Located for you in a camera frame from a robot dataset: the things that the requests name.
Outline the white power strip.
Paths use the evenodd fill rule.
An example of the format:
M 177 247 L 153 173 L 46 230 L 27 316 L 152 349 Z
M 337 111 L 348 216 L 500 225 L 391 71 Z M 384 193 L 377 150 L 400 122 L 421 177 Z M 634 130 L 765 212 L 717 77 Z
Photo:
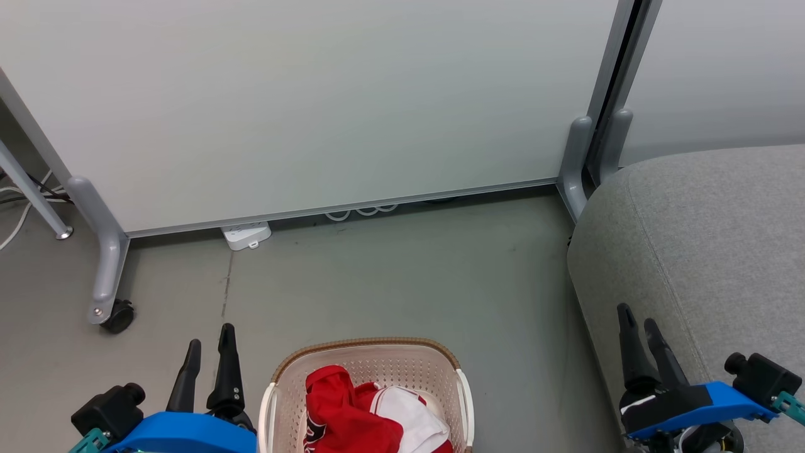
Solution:
M 257 249 L 272 235 L 267 221 L 226 226 L 220 230 L 231 250 Z

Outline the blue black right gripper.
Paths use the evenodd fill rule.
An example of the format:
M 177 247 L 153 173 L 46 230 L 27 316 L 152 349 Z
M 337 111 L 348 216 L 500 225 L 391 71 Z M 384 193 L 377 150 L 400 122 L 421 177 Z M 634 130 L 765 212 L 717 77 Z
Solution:
M 620 327 L 620 351 L 624 387 L 629 394 L 655 394 L 660 382 L 664 393 L 647 396 L 621 409 L 621 422 L 632 440 L 648 440 L 656 433 L 672 433 L 696 425 L 721 423 L 739 418 L 770 422 L 778 413 L 733 389 L 714 381 L 689 385 L 672 348 L 655 319 L 644 322 L 647 344 L 657 370 L 648 361 L 642 347 L 638 322 L 629 305 L 616 307 Z

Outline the grey fabric sofa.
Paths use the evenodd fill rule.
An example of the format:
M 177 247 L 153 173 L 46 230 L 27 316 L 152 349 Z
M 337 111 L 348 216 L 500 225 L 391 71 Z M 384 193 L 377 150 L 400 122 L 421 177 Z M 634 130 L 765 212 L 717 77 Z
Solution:
M 567 267 L 620 420 L 616 307 L 653 318 L 692 384 L 759 353 L 802 377 L 805 144 L 668 155 L 619 170 L 575 224 Z

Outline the grey metal table leg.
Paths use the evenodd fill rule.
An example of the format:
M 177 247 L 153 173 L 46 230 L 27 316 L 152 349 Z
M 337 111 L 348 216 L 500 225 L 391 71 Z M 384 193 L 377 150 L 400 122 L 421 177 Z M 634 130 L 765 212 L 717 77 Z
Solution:
M 30 204 L 30 206 L 26 207 L 26 211 L 23 213 L 14 232 L 7 240 L 0 244 L 0 250 L 11 243 L 12 239 L 20 232 L 31 209 L 34 209 L 43 220 L 48 223 L 48 226 L 51 227 L 55 236 L 57 236 L 57 240 L 66 240 L 66 238 L 72 235 L 72 227 L 62 221 L 61 217 L 51 207 L 49 200 L 42 193 L 43 188 L 46 189 L 46 192 L 48 192 L 49 188 L 44 186 L 43 182 L 29 177 L 28 173 L 20 166 L 14 155 L 9 151 L 8 146 L 6 146 L 2 140 L 0 140 L 0 169 L 8 175 L 18 192 L 22 193 L 23 197 L 26 198 Z

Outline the cream perforated laundry basket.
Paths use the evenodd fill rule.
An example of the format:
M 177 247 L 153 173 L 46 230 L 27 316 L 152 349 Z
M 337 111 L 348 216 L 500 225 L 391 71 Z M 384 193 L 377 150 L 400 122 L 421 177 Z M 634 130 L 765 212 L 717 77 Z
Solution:
M 258 453 L 304 453 L 305 379 L 342 366 L 354 384 L 399 385 L 421 395 L 450 427 L 454 453 L 474 453 L 474 400 L 454 354 L 427 338 L 377 337 L 325 342 L 297 350 L 276 368 L 254 427 Z

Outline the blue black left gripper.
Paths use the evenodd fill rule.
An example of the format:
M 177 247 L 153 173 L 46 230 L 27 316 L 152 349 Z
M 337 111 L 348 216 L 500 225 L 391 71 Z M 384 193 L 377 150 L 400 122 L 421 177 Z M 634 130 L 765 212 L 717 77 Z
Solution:
M 245 413 L 243 381 L 234 326 L 223 324 L 214 388 L 208 415 L 194 413 L 196 378 L 201 368 L 201 341 L 193 339 L 172 390 L 166 411 L 141 421 L 113 453 L 258 453 L 256 429 Z

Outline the grey partition foot with caster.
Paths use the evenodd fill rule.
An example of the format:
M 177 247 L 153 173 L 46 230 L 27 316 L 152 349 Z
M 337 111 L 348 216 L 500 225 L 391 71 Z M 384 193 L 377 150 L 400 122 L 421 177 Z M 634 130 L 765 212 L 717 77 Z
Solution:
M 72 176 L 66 183 L 66 188 L 73 203 L 95 233 L 99 247 L 92 302 L 88 309 L 89 323 L 100 327 L 109 335 L 118 335 L 135 320 L 132 302 L 117 297 L 130 239 L 88 178 Z

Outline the red jersey with black print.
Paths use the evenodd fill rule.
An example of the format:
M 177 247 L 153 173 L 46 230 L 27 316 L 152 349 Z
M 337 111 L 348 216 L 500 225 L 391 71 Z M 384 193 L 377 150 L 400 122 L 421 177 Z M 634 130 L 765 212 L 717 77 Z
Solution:
M 304 453 L 399 453 L 402 425 L 360 406 L 344 367 L 315 370 L 305 390 Z

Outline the red and white garment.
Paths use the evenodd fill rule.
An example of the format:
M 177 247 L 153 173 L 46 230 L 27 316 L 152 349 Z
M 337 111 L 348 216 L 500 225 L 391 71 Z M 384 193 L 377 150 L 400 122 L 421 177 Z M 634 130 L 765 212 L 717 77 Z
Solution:
M 392 453 L 453 453 L 450 427 L 440 410 L 433 411 L 422 395 L 399 385 L 365 383 L 355 389 L 356 404 L 371 415 L 391 420 Z

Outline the narrow white partition panel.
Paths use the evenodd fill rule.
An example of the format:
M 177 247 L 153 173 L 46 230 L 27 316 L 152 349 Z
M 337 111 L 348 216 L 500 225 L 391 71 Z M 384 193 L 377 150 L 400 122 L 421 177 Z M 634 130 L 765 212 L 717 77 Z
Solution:
M 662 0 L 626 109 L 620 167 L 739 147 L 805 154 L 805 0 Z

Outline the large white partition panel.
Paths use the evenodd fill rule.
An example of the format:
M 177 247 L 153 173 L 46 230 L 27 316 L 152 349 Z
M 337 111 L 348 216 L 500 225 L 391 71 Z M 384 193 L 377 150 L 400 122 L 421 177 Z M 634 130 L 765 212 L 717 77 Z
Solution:
M 619 0 L 0 0 L 0 70 L 124 232 L 534 186 Z

